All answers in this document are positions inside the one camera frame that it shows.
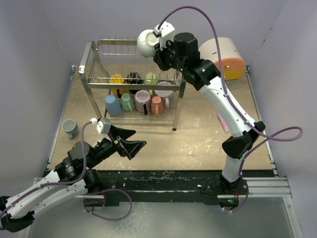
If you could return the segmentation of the lilac mug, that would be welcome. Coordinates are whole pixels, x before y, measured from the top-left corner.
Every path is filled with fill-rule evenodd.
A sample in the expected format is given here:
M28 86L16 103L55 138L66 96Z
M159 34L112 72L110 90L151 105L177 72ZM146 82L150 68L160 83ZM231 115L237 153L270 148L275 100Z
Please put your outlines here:
M155 90L154 91L156 96L161 97L164 106L169 109L173 99L173 90Z

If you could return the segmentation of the yellow mug black handle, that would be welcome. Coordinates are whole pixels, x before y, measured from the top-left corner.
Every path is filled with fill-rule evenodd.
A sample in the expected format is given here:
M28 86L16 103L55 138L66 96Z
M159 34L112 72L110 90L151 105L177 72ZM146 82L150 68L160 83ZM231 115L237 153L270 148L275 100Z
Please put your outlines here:
M120 74L114 74L110 78L109 82L114 84L125 84L126 80L123 79L123 77ZM117 98L120 98L122 94L127 92L127 90L126 89L112 89L112 92Z

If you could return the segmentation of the metal dish rack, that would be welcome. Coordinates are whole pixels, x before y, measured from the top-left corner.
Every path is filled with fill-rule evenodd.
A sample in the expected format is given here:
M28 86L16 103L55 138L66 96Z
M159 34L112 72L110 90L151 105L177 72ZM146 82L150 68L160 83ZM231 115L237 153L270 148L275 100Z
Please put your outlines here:
M161 71L152 59L142 57L137 50L136 40L88 41L78 69L81 83L97 117L108 117L115 125L167 126L177 130L186 82L179 72L173 69ZM127 75L130 72L137 72L143 84L128 84ZM145 76L149 72L156 74L157 85L144 83ZM120 74L126 83L110 83L109 80L114 74ZM106 109L100 109L93 94L97 89L104 90L106 95L113 94L112 89L126 89L127 93L139 90L152 93L155 90L173 90L174 93L170 108L165 108L158 117L151 112L146 116L136 109L113 117Z

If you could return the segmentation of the small grey cup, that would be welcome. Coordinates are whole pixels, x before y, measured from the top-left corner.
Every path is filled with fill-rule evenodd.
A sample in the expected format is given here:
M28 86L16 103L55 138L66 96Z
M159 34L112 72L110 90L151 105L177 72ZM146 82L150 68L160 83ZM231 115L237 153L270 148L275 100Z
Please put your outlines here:
M79 134L78 126L76 124L76 121L73 119L65 120L62 123L61 127L62 130L68 134L70 140L73 140Z

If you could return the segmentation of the lime green mug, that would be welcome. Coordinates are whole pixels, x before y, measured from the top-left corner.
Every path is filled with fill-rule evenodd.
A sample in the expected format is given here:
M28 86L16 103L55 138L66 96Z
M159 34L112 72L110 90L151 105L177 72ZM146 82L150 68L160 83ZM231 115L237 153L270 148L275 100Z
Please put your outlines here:
M146 85L157 85L158 79L155 73L149 72L146 74L144 83Z

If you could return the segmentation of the grey speckled mug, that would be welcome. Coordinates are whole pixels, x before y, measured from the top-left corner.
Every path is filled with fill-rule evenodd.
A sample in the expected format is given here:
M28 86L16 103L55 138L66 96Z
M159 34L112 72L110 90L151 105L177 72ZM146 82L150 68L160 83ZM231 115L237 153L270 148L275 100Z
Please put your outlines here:
M148 29L140 33L137 38L137 48L143 57L153 58L155 55L155 45L159 42L153 30Z

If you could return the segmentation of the teal cup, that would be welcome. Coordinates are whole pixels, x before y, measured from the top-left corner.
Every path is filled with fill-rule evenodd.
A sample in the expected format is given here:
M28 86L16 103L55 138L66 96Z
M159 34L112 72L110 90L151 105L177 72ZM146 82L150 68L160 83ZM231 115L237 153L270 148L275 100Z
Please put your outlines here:
M135 108L134 99L128 93L122 94L120 104L124 111L133 111Z

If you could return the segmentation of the purple mug black handle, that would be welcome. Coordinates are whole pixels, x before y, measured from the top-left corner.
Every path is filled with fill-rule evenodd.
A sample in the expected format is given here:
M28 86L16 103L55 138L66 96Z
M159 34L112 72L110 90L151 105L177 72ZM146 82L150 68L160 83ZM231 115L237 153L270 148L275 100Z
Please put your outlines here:
M148 91L140 90L135 94L135 107L139 112L148 115L151 109L151 95Z

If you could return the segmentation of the salmon pink mug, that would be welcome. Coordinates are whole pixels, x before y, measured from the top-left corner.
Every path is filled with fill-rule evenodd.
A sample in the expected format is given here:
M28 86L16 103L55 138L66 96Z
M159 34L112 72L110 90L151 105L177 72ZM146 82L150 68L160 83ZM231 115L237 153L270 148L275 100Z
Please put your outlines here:
M161 97L154 96L152 98L151 110L152 110L152 113L156 117L160 116L163 113L163 101L162 101Z

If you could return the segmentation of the black mug white interior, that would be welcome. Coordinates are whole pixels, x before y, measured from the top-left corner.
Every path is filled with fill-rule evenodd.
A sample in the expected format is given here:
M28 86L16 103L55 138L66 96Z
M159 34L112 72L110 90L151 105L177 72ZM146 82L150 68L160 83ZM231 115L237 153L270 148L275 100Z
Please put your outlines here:
M140 78L137 72L130 72L127 75L128 84L143 84L143 80Z

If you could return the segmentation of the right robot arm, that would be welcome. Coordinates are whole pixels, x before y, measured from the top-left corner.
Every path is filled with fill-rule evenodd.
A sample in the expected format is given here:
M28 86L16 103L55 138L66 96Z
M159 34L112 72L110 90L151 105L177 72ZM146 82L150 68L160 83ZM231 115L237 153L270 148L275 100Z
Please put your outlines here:
M238 188L241 165L247 153L263 132L265 124L251 118L222 82L217 66L212 62L214 48L208 40L198 46L193 34L178 33L173 40L163 41L155 34L154 62L163 71L175 69L185 81L204 95L222 115L231 136L223 142L225 166L220 177L220 188L232 194Z

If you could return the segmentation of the blue cup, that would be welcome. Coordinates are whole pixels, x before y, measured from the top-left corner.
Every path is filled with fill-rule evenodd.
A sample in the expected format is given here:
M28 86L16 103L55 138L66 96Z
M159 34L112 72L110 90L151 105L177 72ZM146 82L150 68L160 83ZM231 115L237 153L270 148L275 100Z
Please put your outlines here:
M110 116L118 116L121 114L120 102L114 95L108 95L105 98L106 110Z

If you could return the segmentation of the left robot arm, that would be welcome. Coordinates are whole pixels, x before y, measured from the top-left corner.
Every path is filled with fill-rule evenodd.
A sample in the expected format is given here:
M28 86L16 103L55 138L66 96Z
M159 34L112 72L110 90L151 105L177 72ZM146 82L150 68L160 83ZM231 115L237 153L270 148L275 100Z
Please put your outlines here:
M115 153L129 160L147 144L130 141L135 130L122 129L92 119L103 139L92 147L82 139L68 151L67 157L39 182L15 196L0 198L0 229L15 233L30 226L46 210L77 195L105 194L103 182L95 166Z

